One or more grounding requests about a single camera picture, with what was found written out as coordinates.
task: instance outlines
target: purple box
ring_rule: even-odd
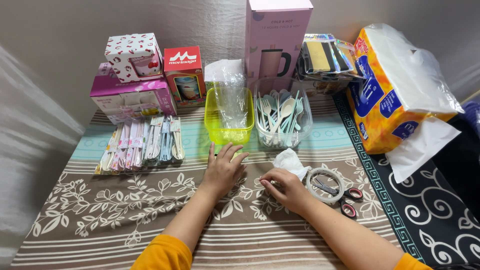
[[[309,0],[248,0],[245,73],[248,86],[259,77],[291,77],[313,6]]]
[[[127,118],[177,115],[165,78],[120,83],[109,63],[101,63],[90,97],[114,124]]]

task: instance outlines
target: orange sleeve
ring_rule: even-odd
[[[185,270],[192,266],[192,253],[179,239],[160,234],[140,254],[131,270]]]
[[[405,253],[393,270],[432,270],[429,266],[424,265],[412,255]]]

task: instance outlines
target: morinaga box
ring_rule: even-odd
[[[163,77],[162,53],[153,33],[110,37],[105,57],[121,83]]]
[[[114,124],[147,115],[177,115],[165,78],[121,84],[109,63],[100,64],[90,96]]]
[[[164,72],[178,106],[204,106],[206,92],[200,48],[165,49]]]
[[[309,0],[248,0],[245,73],[258,78],[291,77],[313,6]]]

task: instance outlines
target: scissors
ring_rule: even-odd
[[[322,182],[320,179],[318,179],[316,177],[315,177],[315,180],[317,180],[317,182],[320,185],[317,185],[315,183],[312,183],[312,185],[320,188],[321,190],[324,190],[324,191],[332,194],[332,196],[336,196],[340,192],[339,189],[335,189],[335,188],[331,188],[331,187],[327,186],[324,182]],[[345,192],[343,193],[343,196],[348,197],[350,199],[359,200],[359,199],[363,198],[363,193],[359,189],[351,187],[351,188],[345,190]],[[344,214],[345,216],[347,216],[351,219],[357,216],[357,211],[353,208],[353,206],[351,206],[344,199],[340,198],[340,200],[338,202],[340,203],[340,210],[341,210],[342,214]]]

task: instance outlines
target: yellow plastic container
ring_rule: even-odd
[[[224,145],[232,142],[235,145],[245,144],[250,140],[253,126],[255,125],[255,115],[253,113],[253,99],[252,93],[247,90],[247,127],[227,129],[221,128],[220,111],[218,109],[215,97],[215,89],[219,90],[221,94],[224,87],[214,87],[208,90],[205,102],[205,118],[204,124],[208,131],[210,140],[215,144]]]

